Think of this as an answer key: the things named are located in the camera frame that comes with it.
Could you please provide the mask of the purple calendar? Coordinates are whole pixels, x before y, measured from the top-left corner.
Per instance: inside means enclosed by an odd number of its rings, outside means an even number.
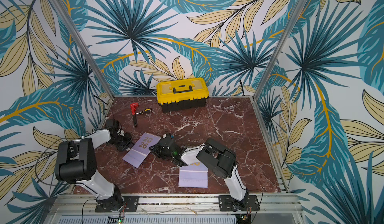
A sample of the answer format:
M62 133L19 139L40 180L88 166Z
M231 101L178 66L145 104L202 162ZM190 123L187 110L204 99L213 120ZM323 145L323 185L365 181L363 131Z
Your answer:
M192 163L179 168L180 188L207 188L208 168L200 163Z
M161 137L150 133L144 133L135 145L123 157L123 160L135 168L138 168L151 152L149 147L156 145Z

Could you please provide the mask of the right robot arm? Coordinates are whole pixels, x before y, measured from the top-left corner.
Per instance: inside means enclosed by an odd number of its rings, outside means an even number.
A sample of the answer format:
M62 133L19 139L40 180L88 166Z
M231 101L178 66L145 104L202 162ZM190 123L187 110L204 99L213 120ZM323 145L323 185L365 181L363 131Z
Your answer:
M236 154L217 140L209 138L200 146L187 148L176 144L174 136L166 133L156 145L149 147L149 150L156 157L170 160L178 167L202 163L225 181L231 196L231 210L236 212L247 209L249 190L241 180Z

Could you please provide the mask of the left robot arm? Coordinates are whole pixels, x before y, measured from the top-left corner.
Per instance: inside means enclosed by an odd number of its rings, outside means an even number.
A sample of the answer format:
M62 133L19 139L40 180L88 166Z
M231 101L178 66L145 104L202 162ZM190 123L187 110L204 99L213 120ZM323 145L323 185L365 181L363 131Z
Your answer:
M132 135L122 130L118 120L109 119L104 128L59 144L55 176L58 181L93 194L96 212L135 212L139 197L123 196L119 187L98 171L95 149L103 144L112 145L119 152L134 146Z

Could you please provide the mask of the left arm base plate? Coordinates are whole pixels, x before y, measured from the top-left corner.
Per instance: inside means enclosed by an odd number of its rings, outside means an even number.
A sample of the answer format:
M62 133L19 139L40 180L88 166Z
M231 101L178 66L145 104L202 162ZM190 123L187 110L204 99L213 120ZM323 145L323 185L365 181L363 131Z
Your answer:
M97 200L96 213L134 213L137 211L139 196L122 196L121 199L114 197Z

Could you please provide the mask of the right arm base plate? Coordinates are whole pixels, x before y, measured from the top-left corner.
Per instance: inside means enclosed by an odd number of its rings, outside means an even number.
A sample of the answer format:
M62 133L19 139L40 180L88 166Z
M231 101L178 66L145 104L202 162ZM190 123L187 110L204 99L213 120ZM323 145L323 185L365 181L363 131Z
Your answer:
M232 198L230 195L220 195L219 198L219 208L221 212L237 212L237 211L259 211L260 202L256 195L245 195L245 198L242 201L238 201Z

